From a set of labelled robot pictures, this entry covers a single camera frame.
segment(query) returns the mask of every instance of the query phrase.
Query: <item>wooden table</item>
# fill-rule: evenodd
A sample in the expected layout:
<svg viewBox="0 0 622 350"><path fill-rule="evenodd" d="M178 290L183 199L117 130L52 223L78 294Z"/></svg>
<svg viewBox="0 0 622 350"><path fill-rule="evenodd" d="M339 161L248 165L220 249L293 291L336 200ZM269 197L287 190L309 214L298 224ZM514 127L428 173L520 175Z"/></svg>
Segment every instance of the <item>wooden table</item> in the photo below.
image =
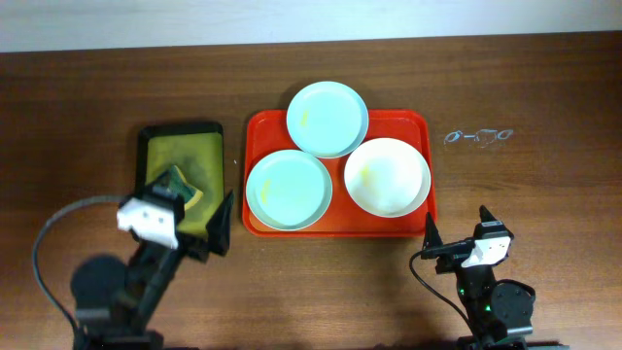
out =
<svg viewBox="0 0 622 350"><path fill-rule="evenodd" d="M247 120L334 80L369 108L428 120L446 242L472 234L482 203L515 233L496 273L536 288L531 341L620 348L621 53L618 32L0 54L0 346L69 348L69 326L32 276L38 229L75 199L129 193L142 126L198 119L225 127L232 246L181 266L150 324L169 346L343 349L466 335L408 271L421 238L266 239L242 226ZM445 142L481 129L513 133L488 147ZM115 207L95 207L44 242L42 273L70 309L81 261L135 249L115 227ZM417 267L457 301L453 276Z"/></svg>

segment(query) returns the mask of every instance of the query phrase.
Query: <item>white plate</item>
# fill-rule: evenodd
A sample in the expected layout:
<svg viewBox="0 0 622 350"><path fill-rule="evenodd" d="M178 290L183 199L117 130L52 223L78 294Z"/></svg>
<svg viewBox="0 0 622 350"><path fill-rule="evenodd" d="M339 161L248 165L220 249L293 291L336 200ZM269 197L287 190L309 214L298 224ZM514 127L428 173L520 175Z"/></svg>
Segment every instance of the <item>white plate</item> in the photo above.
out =
<svg viewBox="0 0 622 350"><path fill-rule="evenodd" d="M366 212L385 218L412 213L428 197L432 175L419 151L403 141L367 141L348 158L348 193Z"/></svg>
<svg viewBox="0 0 622 350"><path fill-rule="evenodd" d="M295 230L318 221L332 198L324 165L301 151L278 151L251 171L246 200L255 216L271 228Z"/></svg>
<svg viewBox="0 0 622 350"><path fill-rule="evenodd" d="M343 157L367 134L369 115L351 88L319 82L296 94L288 108L288 132L304 152L319 158Z"/></svg>

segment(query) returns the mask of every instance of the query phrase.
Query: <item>cable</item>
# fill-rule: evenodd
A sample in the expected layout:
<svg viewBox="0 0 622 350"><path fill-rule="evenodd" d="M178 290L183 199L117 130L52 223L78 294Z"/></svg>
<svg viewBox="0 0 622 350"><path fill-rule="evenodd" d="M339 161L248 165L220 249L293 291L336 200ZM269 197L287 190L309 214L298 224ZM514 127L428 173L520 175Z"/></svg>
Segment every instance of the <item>cable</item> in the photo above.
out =
<svg viewBox="0 0 622 350"><path fill-rule="evenodd" d="M468 317L467 315L465 315L465 313L463 312L463 310L460 309L460 307L458 307L455 303L453 303L450 299L448 299L447 297L444 297L441 293L437 292L434 288L432 288L428 283L426 283L426 281L423 280L423 278L421 278L419 276L419 274L417 274L417 272L415 271L415 267L412 266L412 264L414 263L415 259L417 259L419 256L421 256L421 254L423 253L423 251L419 251L417 253L415 253L415 255L413 255L412 257L410 257L410 262L408 263L408 266L410 267L410 272L412 272L412 275L415 276L415 278L417 279L417 281L419 281L419 283L422 284L422 286L426 287L426 289L428 291L430 291L432 294L434 294L435 296L437 296L439 299L445 301L446 303L449 304L449 306L453 307L454 310L456 310L456 312L458 312L458 314L460 314L460 316L463 318L463 320L466 323L466 326L468 327L468 329L470 330L470 332L473 334L473 338L475 339L475 342L477 343L477 348L478 349L482 349L482 345L481 342L479 341L479 337L477 336L477 334L475 334L475 332L473 331L473 327L471 326L470 322L468 321Z"/></svg>
<svg viewBox="0 0 622 350"><path fill-rule="evenodd" d="M65 316L67 321L69 321L69 324L71 325L71 329L74 332L74 336L81 332L78 328L78 325L76 324L76 321L73 319L69 311L67 311L67 309L65 309L65 307L56 299L56 297L54 297L54 295L48 289L48 286L46 286L46 284L43 282L43 279L41 278L41 272L39 272L39 259L38 259L39 245L41 244L43 237L46 236L46 234L48 233L52 225L56 223L58 220L60 220L62 217L64 217L65 215L75 210L88 207L90 205L101 204L101 203L119 203L122 200L123 200L122 196L98 195L98 196L93 196L90 198L80 199L78 201L75 201L63 207L62 209L55 212L54 215L52 215L46 221L46 223L43 225L43 227L39 231L39 235L37 236L37 239L35 240L35 244L32 247L32 268L35 273L35 279L37 280L37 284L39 284L39 287L41 288L43 293L46 295L48 300L58 310L60 310L60 312L63 314L63 316Z"/></svg>

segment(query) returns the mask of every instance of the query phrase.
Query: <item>red tray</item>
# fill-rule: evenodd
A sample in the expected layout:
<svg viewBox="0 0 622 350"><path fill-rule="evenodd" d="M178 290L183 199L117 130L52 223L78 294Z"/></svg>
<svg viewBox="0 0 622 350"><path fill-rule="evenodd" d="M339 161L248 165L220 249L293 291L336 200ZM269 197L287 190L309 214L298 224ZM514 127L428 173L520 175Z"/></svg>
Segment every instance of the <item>red tray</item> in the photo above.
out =
<svg viewBox="0 0 622 350"><path fill-rule="evenodd" d="M249 173L265 156L281 150L297 150L286 125L286 111L257 113L249 122L246 135L244 189ZM392 137L416 148L432 171L430 137L426 121L409 110L369 110L366 140ZM352 200L343 183L343 169L348 156L320 159L332 179L332 201L326 214L310 227L298 231L280 231L267 227L253 215L243 193L242 221L250 232L263 237L412 237L425 233L426 213L436 220L434 181L426 201L414 212L400 218L380 218L362 210Z"/></svg>

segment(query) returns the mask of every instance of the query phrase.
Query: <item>white wall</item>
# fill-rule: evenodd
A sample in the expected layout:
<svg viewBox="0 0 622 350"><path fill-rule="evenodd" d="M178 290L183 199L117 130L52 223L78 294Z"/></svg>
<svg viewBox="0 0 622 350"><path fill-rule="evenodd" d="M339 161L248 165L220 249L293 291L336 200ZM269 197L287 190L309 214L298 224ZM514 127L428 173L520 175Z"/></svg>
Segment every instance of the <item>white wall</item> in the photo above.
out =
<svg viewBox="0 0 622 350"><path fill-rule="evenodd" d="M622 29L622 0L0 0L0 52Z"/></svg>

